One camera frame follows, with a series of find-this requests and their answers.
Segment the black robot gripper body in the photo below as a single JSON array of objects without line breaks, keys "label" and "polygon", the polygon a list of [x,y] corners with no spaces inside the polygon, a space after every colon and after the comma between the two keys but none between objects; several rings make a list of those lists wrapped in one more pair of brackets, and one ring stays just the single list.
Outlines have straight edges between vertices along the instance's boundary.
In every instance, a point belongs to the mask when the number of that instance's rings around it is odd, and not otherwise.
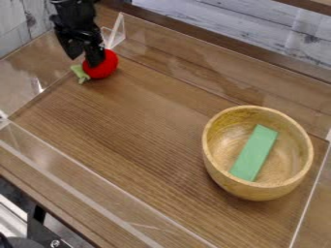
[{"label": "black robot gripper body", "polygon": [[96,0],[51,0],[56,13],[51,15],[61,43],[99,43],[101,29],[95,23]]}]

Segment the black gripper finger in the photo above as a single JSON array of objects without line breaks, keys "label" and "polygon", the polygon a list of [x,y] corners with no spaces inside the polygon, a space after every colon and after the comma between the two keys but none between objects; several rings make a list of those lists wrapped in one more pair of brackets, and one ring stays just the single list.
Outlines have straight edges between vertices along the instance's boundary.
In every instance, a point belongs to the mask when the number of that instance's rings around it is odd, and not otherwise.
[{"label": "black gripper finger", "polygon": [[104,62],[104,40],[100,34],[91,36],[83,44],[85,59],[91,68],[96,68]]},{"label": "black gripper finger", "polygon": [[56,31],[56,36],[67,56],[73,60],[83,53],[81,42],[71,33],[60,30]]}]

